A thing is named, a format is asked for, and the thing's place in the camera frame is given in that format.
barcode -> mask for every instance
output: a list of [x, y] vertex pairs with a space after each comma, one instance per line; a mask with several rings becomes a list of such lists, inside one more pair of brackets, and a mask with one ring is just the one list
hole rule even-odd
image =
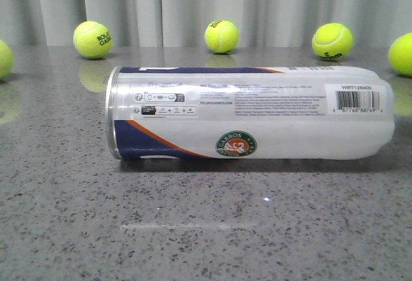
[[337, 109], [367, 108], [380, 110], [380, 95], [374, 91], [336, 91]]

granite surface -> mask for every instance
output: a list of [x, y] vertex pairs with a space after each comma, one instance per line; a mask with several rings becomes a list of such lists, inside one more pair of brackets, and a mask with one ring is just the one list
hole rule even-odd
[[392, 81], [387, 48], [340, 63], [309, 48], [114, 48], [97, 61], [13, 50], [0, 84], [0, 280], [412, 280], [411, 116], [396, 116], [376, 155], [347, 161], [126, 162], [105, 135], [117, 65], [341, 64]]

white curtain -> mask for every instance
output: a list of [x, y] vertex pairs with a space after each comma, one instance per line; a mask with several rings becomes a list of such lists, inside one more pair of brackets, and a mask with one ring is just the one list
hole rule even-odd
[[105, 24], [117, 46], [205, 46], [215, 19], [233, 21], [239, 46], [309, 46], [316, 28], [341, 22], [357, 46], [389, 46], [412, 32], [412, 0], [0, 0], [0, 39], [69, 45], [85, 20]]

speckled countertop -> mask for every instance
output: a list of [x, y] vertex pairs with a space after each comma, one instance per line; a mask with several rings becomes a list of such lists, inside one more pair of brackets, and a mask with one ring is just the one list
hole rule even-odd
[[[0, 84], [0, 280], [412, 280], [411, 116], [360, 160], [109, 152], [112, 67], [331, 65], [309, 48], [114, 48], [99, 61], [72, 47], [13, 50]], [[385, 48], [335, 64], [395, 78]]]

roland garros logo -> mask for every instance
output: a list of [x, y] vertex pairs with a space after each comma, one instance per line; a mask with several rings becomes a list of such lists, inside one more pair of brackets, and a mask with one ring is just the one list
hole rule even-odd
[[219, 138], [216, 151], [226, 157], [244, 157], [257, 148], [256, 140], [245, 131], [230, 131]]

